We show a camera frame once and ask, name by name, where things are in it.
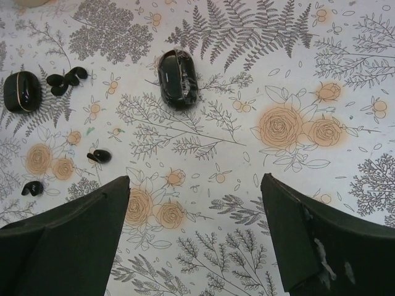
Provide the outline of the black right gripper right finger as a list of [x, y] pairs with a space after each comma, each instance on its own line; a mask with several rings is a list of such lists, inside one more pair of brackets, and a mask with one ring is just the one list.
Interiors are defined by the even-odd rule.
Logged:
[[394, 295], [394, 229], [318, 202], [264, 174], [262, 199], [290, 295]]

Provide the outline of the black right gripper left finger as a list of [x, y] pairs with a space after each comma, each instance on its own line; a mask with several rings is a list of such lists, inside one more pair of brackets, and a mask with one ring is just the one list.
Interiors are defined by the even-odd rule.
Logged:
[[104, 295], [130, 179], [1, 228], [1, 295]]

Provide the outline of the black gold-trimmed charging case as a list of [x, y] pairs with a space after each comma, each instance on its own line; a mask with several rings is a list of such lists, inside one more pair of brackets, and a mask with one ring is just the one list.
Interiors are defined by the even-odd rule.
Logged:
[[35, 74], [20, 71], [9, 75], [4, 82], [4, 105], [11, 113], [30, 113], [41, 104], [41, 84]]

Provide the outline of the black oval charging case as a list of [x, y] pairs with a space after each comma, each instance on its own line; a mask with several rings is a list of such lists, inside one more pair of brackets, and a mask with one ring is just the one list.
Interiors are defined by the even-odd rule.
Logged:
[[193, 58], [182, 49], [172, 49], [159, 60], [161, 98], [173, 110], [184, 111], [196, 105], [199, 86]]

